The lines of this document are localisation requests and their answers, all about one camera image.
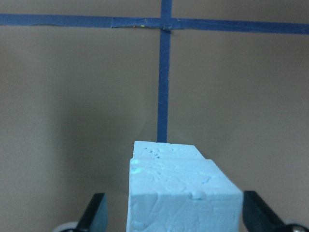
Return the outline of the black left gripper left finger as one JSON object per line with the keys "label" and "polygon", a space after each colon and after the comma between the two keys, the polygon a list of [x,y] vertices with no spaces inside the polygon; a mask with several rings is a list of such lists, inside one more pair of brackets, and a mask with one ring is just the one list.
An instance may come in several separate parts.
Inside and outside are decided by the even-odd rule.
{"label": "black left gripper left finger", "polygon": [[79,220],[76,232],[105,232],[108,225],[107,197],[105,193],[95,193]]}

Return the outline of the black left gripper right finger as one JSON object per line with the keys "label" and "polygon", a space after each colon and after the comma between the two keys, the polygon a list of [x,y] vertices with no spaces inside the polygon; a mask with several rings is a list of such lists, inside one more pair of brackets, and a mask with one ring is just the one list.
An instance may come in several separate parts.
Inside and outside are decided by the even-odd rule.
{"label": "black left gripper right finger", "polygon": [[249,232],[290,231],[290,227],[252,190],[244,191],[242,220]]}

